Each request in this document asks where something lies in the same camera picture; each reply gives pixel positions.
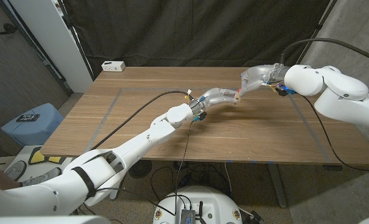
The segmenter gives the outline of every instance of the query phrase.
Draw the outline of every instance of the black cable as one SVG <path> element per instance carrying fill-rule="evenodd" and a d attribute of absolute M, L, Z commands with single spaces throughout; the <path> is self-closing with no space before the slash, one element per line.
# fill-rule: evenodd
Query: black cable
<path fill-rule="evenodd" d="M 174 196 L 175 195 L 169 195 L 169 196 L 166 196 L 165 198 L 170 198 L 170 197 L 174 197 Z M 192 202 L 191 202 L 191 200 L 187 196 L 185 196 L 185 195 L 177 195 L 177 196 L 178 197 L 185 197 L 190 202 L 190 210 L 192 209 Z"/>
<path fill-rule="evenodd" d="M 119 220 L 117 220 L 117 219 L 111 219 L 110 221 L 117 221 L 117 222 L 119 222 L 120 224 L 123 224 L 123 222 L 121 222 L 121 221 L 119 221 Z"/>
<path fill-rule="evenodd" d="M 121 129 L 128 121 L 130 121 L 136 114 L 138 114 L 142 109 L 144 109 L 146 106 L 148 106 L 150 103 L 152 103 L 154 100 L 158 99 L 159 97 L 169 94 L 169 93 L 182 93 L 185 94 L 186 96 L 188 95 L 190 100 L 193 100 L 192 96 L 184 91 L 179 91 L 179 90 L 173 90 L 173 91 L 167 91 L 165 93 L 161 93 L 160 95 L 157 95 L 154 99 L 148 101 L 148 103 L 146 103 L 145 105 L 143 105 L 142 107 L 140 107 L 140 109 L 138 109 L 136 112 L 134 112 L 134 114 L 132 114 L 126 121 L 124 121 L 121 125 L 119 125 L 114 131 L 112 131 L 109 135 L 107 135 L 107 137 L 105 137 L 103 140 L 101 140 L 99 143 L 97 143 L 97 145 L 95 145 L 91 150 L 96 149 L 98 146 L 100 146 L 101 144 L 103 144 L 108 138 L 110 138 L 113 134 L 115 134 L 115 132 L 117 132 L 119 129 Z"/>
<path fill-rule="evenodd" d="M 196 107 L 199 103 L 200 103 L 200 101 L 197 100 L 197 103 L 193 107 L 191 107 L 191 109 L 194 108 L 194 107 Z"/>
<path fill-rule="evenodd" d="M 158 205 L 158 204 L 154 203 L 153 201 L 149 200 L 149 199 L 148 199 L 148 198 L 146 198 L 145 196 L 143 196 L 143 195 L 141 195 L 141 194 L 138 194 L 138 193 L 135 193 L 135 192 L 132 192 L 132 191 L 130 191 L 130 190 L 121 189 L 121 188 L 119 188 L 119 187 L 103 187 L 103 188 L 101 188 L 101 189 L 97 189 L 97 190 L 96 190 L 96 192 L 99 192 L 99 191 L 101 191 L 101 190 L 119 190 L 119 191 L 123 191 L 123 192 L 127 192 L 127 193 L 130 193 L 130 194 L 133 194 L 133 195 L 135 195 L 135 196 L 137 196 L 137 197 L 143 198 L 144 200 L 146 200 L 146 201 L 148 201 L 149 203 L 151 203 L 151 204 L 153 204 L 153 205 L 157 206 L 158 208 L 161 208 L 161 209 L 165 210 L 167 213 L 169 213 L 169 214 L 171 214 L 171 215 L 173 215 L 173 216 L 176 216 L 176 214 L 173 214 L 173 213 L 172 213 L 171 211 L 169 211 L 168 209 L 166 209 L 166 208 L 164 208 L 164 207 L 162 207 L 162 206 L 160 206 L 160 205 Z"/>
<path fill-rule="evenodd" d="M 184 149 L 184 155 L 183 155 L 183 159 L 182 162 L 180 163 L 180 167 L 179 167 L 179 171 L 177 171 L 177 177 L 176 177 L 176 191 L 175 193 L 175 204 L 174 204 L 174 213 L 176 215 L 176 211 L 177 211 L 177 185 L 179 184 L 179 174 L 180 174 L 180 170 L 182 168 L 183 162 L 184 162 L 184 158 L 185 158 L 185 153 L 187 152 L 187 146 L 189 145 L 189 140 L 190 140 L 190 130 L 191 130 L 191 125 L 194 121 L 191 121 L 190 126 L 189 126 L 189 135 L 187 136 L 187 144 L 185 145 L 185 149 Z"/>
<path fill-rule="evenodd" d="M 283 50 L 283 53 L 281 54 L 281 59 L 279 61 L 279 63 L 283 64 L 285 62 L 285 55 L 288 53 L 288 51 L 293 48 L 294 46 L 296 45 L 299 45 L 299 44 L 303 44 L 303 43 L 308 43 L 308 42 L 313 42 L 313 41 L 319 41 L 319 42 L 330 42 L 330 43 L 335 43 L 335 44 L 339 44 L 343 47 L 346 47 L 350 50 L 353 50 L 359 54 L 362 54 L 366 57 L 369 58 L 369 53 L 364 51 L 364 50 L 361 50 L 357 47 L 354 47 L 350 44 L 347 44 L 345 42 L 342 42 L 342 41 L 339 41 L 339 40 L 334 40 L 334 39 L 330 39 L 330 38 L 311 38 L 311 39 L 306 39 L 306 40 L 300 40 L 300 41 L 297 41 L 297 42 L 294 42 L 290 45 L 288 45 L 284 50 Z"/>
<path fill-rule="evenodd" d="M 328 137 L 328 134 L 327 134 L 327 131 L 325 130 L 325 127 L 324 127 L 324 125 L 322 124 L 322 121 L 321 121 L 321 119 L 320 119 L 320 116 L 318 115 L 318 113 L 317 113 L 317 111 L 315 110 L 315 108 L 314 108 L 314 106 L 313 106 L 313 104 L 310 102 L 310 100 L 309 99 L 307 99 L 305 96 L 303 96 L 303 98 L 305 99 L 305 100 L 307 100 L 307 102 L 310 104 L 310 106 L 311 106 L 311 108 L 313 109 L 313 111 L 314 111 L 314 113 L 315 113 L 315 115 L 317 116 L 317 118 L 318 118 L 318 120 L 320 121 L 320 124 L 321 124 L 321 127 L 322 127 L 322 129 L 324 130 L 324 133 L 325 133 L 325 136 L 327 137 L 327 140 L 328 140 L 328 143 L 329 143 L 329 146 L 331 147 L 331 150 L 332 150 L 332 152 L 334 153 L 334 155 L 335 155 L 335 157 L 343 164 L 343 165 L 345 165 L 345 166 L 347 166 L 347 167 L 350 167 L 350 168 L 353 168 L 353 169 L 356 169 L 356 170 L 360 170 L 360 171 L 369 171 L 369 169 L 362 169 L 362 168 L 357 168 L 357 167 L 354 167 L 354 166 L 351 166 L 351 165 L 348 165 L 347 163 L 345 163 L 343 160 L 341 160 L 340 158 L 339 158 L 339 156 L 336 154 L 336 152 L 335 152 L 335 150 L 334 150 L 334 147 L 332 146 L 332 144 L 331 144 L 331 141 L 330 141 L 330 139 L 329 139 L 329 137 Z"/>
<path fill-rule="evenodd" d="M 196 168 L 198 168 L 198 167 L 200 167 L 200 166 L 202 166 L 203 167 L 203 170 L 196 170 Z M 205 170 L 205 167 L 212 167 L 213 168 L 213 170 Z M 217 168 L 215 167 L 215 166 L 213 166 L 213 165 L 209 165 L 209 164 L 199 164 L 199 165 L 197 165 L 195 168 L 191 168 L 191 167 L 189 167 L 189 170 L 191 170 L 191 173 L 192 172 L 205 172 L 205 171 L 207 171 L 207 172 L 216 172 L 223 180 L 224 180 L 224 190 L 225 190 L 225 192 L 226 192 L 226 194 L 229 196 L 229 197 L 232 197 L 232 193 L 231 193 L 231 191 L 230 191 L 230 187 L 229 187 L 229 185 L 228 185 L 228 180 L 226 179 L 226 177 L 221 173 L 221 172 L 219 172 L 218 170 L 217 170 Z"/>
<path fill-rule="evenodd" d="M 165 166 L 165 167 L 161 167 L 161 168 L 159 168 L 158 170 L 155 170 L 155 171 L 154 171 L 154 173 L 151 175 L 150 182 L 151 182 L 151 189 L 152 189 L 152 191 L 154 192 L 155 197 L 157 197 L 158 202 L 160 202 L 161 200 L 159 199 L 159 197 L 158 197 L 158 195 L 157 195 L 157 192 L 156 192 L 156 191 L 155 191 L 155 189 L 154 189 L 154 185 L 152 184 L 152 178 L 154 177 L 154 174 L 155 174 L 156 172 L 160 171 L 161 169 L 169 169 L 169 170 L 170 170 L 170 177 L 171 177 L 171 179 L 172 179 L 172 186 L 173 186 L 173 189 L 174 189 L 174 183 L 173 183 L 173 170 L 172 170 L 172 168 Z"/>
<path fill-rule="evenodd" d="M 182 197 L 180 197 L 179 195 L 177 195 L 179 198 L 180 198 L 180 200 L 183 202 L 183 205 L 184 205 L 184 210 L 186 210 L 187 208 L 185 207 L 185 202 L 184 202 L 184 200 L 182 199 Z"/>

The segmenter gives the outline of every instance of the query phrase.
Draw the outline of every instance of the gray wall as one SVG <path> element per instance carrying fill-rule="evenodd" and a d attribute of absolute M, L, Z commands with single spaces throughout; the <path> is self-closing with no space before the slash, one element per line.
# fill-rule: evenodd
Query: gray wall
<path fill-rule="evenodd" d="M 341 40 L 369 52 L 369 0 L 338 0 L 317 37 Z M 313 68 L 335 66 L 369 87 L 369 58 L 342 46 L 313 43 L 301 63 Z M 357 128 L 369 140 L 369 129 Z"/>
<path fill-rule="evenodd" d="M 0 32 L 12 23 L 0 7 Z M 20 114 L 51 103 L 59 108 L 68 96 L 20 32 L 0 35 L 0 127 Z M 21 146 L 0 129 L 0 147 L 11 155 Z"/>

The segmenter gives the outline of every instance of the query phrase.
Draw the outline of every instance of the wooden table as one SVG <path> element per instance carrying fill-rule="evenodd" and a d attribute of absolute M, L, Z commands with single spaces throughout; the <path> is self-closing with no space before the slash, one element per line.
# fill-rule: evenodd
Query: wooden table
<path fill-rule="evenodd" d="M 94 146 L 138 108 L 168 90 L 192 90 L 198 97 L 213 87 L 240 87 L 246 68 L 127 67 L 101 72 L 41 152 L 77 157 Z M 317 97 L 310 97 L 314 102 Z M 165 95 L 136 115 L 99 148 L 117 147 L 146 130 L 170 107 L 186 103 L 181 94 Z M 298 95 L 281 97 L 269 88 L 252 91 L 237 105 L 220 104 L 194 123 L 185 160 L 277 164 L 340 162 L 330 150 L 322 128 L 307 102 Z M 349 164 L 369 166 L 369 143 L 352 124 L 322 120 L 337 154 Z M 144 159 L 181 160 L 189 123 Z"/>

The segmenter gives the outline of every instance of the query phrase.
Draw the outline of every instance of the table leg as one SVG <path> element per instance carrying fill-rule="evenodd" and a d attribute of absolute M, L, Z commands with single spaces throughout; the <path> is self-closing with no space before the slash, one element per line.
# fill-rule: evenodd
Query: table leg
<path fill-rule="evenodd" d="M 277 202 L 281 208 L 287 207 L 287 202 L 285 198 L 285 191 L 281 176 L 279 175 L 277 164 L 267 164 L 267 168 L 270 173 L 270 178 L 273 181 L 274 189 L 276 190 Z"/>

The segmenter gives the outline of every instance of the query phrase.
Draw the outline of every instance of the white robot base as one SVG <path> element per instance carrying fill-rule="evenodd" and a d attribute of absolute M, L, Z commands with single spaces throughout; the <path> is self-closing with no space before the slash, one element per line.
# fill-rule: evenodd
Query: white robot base
<path fill-rule="evenodd" d="M 229 223 L 241 224 L 242 218 L 237 204 L 222 192 L 206 186 L 188 186 L 177 189 L 176 216 L 167 213 L 157 207 L 154 213 L 153 224 L 173 224 L 173 223 Z M 175 207 L 175 193 L 170 193 L 158 205 L 168 209 L 172 213 Z"/>

